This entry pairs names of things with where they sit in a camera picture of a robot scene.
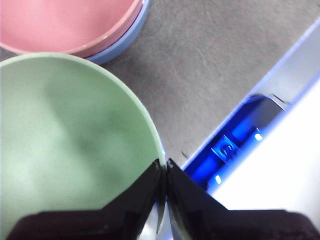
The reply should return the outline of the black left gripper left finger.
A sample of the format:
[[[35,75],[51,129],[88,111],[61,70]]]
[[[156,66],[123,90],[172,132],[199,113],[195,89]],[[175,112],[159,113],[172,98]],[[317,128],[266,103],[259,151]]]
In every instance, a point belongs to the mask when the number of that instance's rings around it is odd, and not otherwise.
[[[164,202],[164,169],[154,160],[136,181],[101,209],[43,211],[20,218],[9,240],[136,240],[157,203]]]

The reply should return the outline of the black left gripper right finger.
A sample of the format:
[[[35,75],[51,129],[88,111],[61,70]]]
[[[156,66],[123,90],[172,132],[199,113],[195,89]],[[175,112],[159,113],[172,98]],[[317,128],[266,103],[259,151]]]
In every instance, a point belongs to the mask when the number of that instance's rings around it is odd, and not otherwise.
[[[172,159],[166,163],[167,204],[175,240],[318,240],[303,214],[286,210],[228,210]]]

